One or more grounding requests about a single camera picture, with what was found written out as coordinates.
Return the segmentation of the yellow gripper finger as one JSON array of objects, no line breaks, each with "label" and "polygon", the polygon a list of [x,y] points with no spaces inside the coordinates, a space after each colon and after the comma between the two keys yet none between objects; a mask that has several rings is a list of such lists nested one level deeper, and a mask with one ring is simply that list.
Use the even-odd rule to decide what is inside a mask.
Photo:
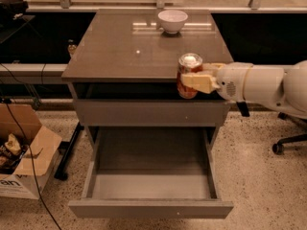
[{"label": "yellow gripper finger", "polygon": [[180,79],[184,86],[193,88],[205,94],[210,94],[220,88],[220,86],[217,84],[217,79],[208,74],[182,74]]},{"label": "yellow gripper finger", "polygon": [[224,63],[204,63],[202,65],[202,72],[207,75],[216,77],[218,71],[225,67]]}]

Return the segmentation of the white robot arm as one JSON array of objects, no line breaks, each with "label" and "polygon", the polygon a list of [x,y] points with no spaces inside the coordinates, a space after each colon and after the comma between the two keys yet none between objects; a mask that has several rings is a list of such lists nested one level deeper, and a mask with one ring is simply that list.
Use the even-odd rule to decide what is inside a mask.
[{"label": "white robot arm", "polygon": [[248,103],[297,118],[307,118],[307,61],[295,65],[254,65],[231,62],[205,63],[197,73],[185,73],[182,84],[199,92],[216,91],[235,102],[244,117]]}]

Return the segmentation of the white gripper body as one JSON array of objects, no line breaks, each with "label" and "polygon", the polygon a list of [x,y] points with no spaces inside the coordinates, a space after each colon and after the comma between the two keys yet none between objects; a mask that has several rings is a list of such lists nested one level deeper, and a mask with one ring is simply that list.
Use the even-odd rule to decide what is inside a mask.
[{"label": "white gripper body", "polygon": [[245,79],[251,67],[251,63],[232,62],[220,68],[217,73],[218,94],[225,100],[243,102]]}]

